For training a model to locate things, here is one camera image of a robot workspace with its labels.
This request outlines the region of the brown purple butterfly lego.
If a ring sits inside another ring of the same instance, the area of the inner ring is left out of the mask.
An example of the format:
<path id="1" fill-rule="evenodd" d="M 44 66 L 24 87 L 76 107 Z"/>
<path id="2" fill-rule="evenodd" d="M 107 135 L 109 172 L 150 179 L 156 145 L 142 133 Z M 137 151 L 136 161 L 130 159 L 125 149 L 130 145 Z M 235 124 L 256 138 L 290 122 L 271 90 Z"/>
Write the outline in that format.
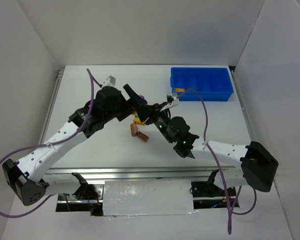
<path id="1" fill-rule="evenodd" d="M 135 137 L 138 133 L 137 125 L 135 123 L 130 124 L 131 136 Z"/>

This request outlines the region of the small yellow lego brick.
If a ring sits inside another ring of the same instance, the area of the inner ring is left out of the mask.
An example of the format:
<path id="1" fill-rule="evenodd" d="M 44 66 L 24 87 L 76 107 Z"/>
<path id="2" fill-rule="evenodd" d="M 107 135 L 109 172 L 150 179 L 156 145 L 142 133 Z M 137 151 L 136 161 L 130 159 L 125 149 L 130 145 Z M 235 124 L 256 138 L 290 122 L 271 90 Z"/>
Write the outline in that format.
<path id="1" fill-rule="evenodd" d="M 185 89 L 184 88 L 174 88 L 175 92 L 184 92 Z"/>

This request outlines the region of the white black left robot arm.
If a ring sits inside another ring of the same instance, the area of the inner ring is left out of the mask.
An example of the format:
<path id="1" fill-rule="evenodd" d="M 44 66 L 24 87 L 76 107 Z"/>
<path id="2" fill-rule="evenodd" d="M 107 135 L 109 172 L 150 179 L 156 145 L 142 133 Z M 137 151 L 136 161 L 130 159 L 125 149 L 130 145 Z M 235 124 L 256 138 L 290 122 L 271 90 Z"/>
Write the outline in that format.
<path id="1" fill-rule="evenodd" d="M 90 185 L 79 173 L 52 176 L 47 171 L 70 150 L 102 130 L 107 122 L 122 121 L 147 105 L 128 84 L 124 85 L 124 90 L 129 99 L 110 85 L 92 91 L 84 107 L 77 109 L 49 140 L 33 146 L 31 153 L 17 161 L 9 158 L 3 162 L 7 183 L 23 205 L 31 206 L 46 195 L 61 193 L 81 197 L 86 193 Z"/>

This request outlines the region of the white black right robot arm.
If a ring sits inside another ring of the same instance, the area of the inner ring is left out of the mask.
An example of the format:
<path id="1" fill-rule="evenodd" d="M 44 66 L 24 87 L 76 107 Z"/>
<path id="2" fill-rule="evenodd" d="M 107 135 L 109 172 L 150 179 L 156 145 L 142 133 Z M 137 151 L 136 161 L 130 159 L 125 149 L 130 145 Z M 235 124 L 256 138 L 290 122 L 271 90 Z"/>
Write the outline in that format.
<path id="1" fill-rule="evenodd" d="M 214 160 L 231 166 L 228 170 L 214 170 L 209 182 L 220 189 L 250 186 L 260 192 L 269 192 L 278 168 L 278 161 L 259 142 L 235 145 L 205 140 L 190 133 L 184 118 L 169 117 L 162 104 L 149 105 L 143 118 L 147 125 L 154 124 L 174 151 L 182 158 Z"/>

